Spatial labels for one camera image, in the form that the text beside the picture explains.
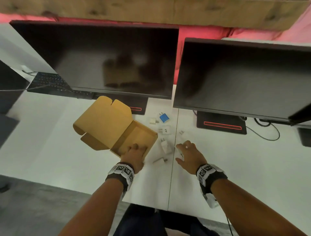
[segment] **person's left arm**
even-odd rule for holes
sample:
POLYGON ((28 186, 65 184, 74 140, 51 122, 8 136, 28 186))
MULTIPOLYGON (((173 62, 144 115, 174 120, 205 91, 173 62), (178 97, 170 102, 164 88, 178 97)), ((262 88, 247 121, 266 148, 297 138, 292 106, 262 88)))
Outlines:
MULTIPOLYGON (((121 156, 121 162, 129 164, 137 174, 144 166, 142 156, 145 150, 145 147, 139 148, 137 144, 133 144, 121 156)), ((124 184, 120 178, 106 179, 78 213, 65 225, 59 236, 108 235, 123 190, 124 184)))

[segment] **forearm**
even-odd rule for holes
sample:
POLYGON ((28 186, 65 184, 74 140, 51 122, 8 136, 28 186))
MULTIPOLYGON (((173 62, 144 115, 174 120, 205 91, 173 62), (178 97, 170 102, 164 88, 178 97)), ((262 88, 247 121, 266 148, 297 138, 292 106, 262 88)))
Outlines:
POLYGON ((122 192, 123 184, 118 179, 107 179, 59 236, 108 235, 122 192))
POLYGON ((211 191, 240 236, 305 235, 284 217, 227 179, 218 179, 211 191))

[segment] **human hand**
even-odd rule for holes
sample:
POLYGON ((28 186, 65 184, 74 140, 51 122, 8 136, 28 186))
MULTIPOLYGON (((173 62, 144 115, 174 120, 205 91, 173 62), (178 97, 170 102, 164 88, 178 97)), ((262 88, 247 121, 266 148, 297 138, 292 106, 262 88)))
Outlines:
POLYGON ((126 153, 121 156, 121 162, 127 162, 134 167, 134 174, 141 171, 144 166, 143 158, 147 147, 139 147, 138 144, 133 144, 128 147, 126 153))
POLYGON ((183 153, 184 161, 176 158, 176 161, 183 169, 192 175, 196 175, 196 171, 200 165, 207 164, 205 157, 197 150, 195 144, 189 140, 183 144, 177 144, 176 147, 183 153))

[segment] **person's right arm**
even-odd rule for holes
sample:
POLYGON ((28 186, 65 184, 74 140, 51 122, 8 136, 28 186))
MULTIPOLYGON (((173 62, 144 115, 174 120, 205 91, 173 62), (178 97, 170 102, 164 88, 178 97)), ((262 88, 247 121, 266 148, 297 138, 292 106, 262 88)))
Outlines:
MULTIPOLYGON (((176 158, 176 161, 190 174, 196 175, 199 166, 207 163, 195 144, 190 141, 178 144, 176 147, 182 151, 184 156, 184 161, 179 158, 176 158)), ((211 191, 239 236, 305 236, 301 230, 283 216, 230 180, 218 179, 214 181, 211 191)))

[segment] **dark pants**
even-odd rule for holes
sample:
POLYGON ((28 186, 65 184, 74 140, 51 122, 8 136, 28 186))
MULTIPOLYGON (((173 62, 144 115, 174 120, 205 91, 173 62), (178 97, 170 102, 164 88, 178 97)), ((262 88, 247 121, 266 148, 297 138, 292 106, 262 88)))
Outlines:
POLYGON ((131 204, 126 210, 114 236, 166 236, 165 228, 179 230, 191 236, 219 236, 205 228, 193 216, 131 204))

